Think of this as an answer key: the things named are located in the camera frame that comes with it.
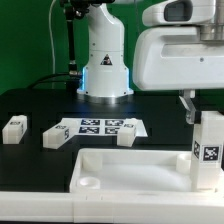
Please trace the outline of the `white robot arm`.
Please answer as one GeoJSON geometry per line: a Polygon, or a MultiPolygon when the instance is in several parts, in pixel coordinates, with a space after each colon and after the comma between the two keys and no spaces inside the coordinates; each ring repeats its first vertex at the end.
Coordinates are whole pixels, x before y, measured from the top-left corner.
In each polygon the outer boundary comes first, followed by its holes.
{"type": "Polygon", "coordinates": [[[124,27],[108,10],[126,0],[87,0],[89,61],[83,94],[96,101],[131,92],[180,90],[190,124],[202,119],[192,102],[198,89],[224,88],[224,0],[165,0],[145,9],[133,72],[124,65],[124,27]]]}

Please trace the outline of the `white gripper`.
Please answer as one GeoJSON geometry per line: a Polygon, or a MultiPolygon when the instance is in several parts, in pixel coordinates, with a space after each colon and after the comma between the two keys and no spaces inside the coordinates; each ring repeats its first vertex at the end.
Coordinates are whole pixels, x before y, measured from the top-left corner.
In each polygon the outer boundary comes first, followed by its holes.
{"type": "Polygon", "coordinates": [[[133,82],[141,90],[180,90],[188,124],[201,112],[190,89],[224,87],[224,0],[165,0],[143,11],[133,82]]]}

